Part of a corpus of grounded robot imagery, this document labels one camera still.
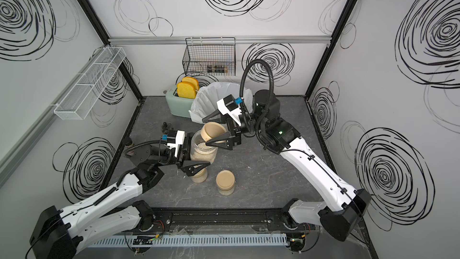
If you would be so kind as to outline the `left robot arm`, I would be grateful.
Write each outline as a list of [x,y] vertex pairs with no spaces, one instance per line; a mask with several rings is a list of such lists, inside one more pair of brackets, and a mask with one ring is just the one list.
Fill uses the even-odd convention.
[[148,192],[164,175],[161,167],[176,165],[187,176],[197,175],[209,161],[191,158],[191,143],[151,140],[128,147],[124,154],[135,163],[116,183],[87,199],[62,209],[44,210],[29,240],[29,253],[37,259],[71,259],[91,244],[132,229],[151,231],[159,224],[143,200],[117,211],[122,203]]

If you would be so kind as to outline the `beige jar lid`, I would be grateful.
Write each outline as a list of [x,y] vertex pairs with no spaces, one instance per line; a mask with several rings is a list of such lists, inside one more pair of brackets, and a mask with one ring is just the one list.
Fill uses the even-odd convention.
[[225,134],[226,132],[227,132],[227,129],[223,125],[217,122],[207,122],[202,127],[200,134],[201,134],[202,139],[205,142],[208,142],[209,140],[215,139],[219,137],[220,135]]

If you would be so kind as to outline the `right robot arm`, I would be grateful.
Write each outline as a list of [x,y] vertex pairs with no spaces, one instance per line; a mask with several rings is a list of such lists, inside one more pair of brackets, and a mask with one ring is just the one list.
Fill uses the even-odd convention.
[[231,150],[242,142],[242,135],[254,133],[264,149],[291,163],[315,187],[322,201],[292,199],[282,209],[283,221],[290,229],[314,224],[344,242],[363,218],[371,201],[369,192],[342,180],[313,152],[300,132],[281,117],[280,101],[273,92],[258,91],[251,112],[242,97],[229,95],[219,100],[217,109],[202,122],[226,124],[228,129],[208,145]]

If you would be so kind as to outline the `glass rice jar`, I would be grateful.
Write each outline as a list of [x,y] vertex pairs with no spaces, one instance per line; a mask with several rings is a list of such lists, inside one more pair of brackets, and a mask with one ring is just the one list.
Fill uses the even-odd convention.
[[206,161],[213,164],[218,154],[218,148],[207,146],[201,132],[196,132],[191,140],[190,158],[193,161]]

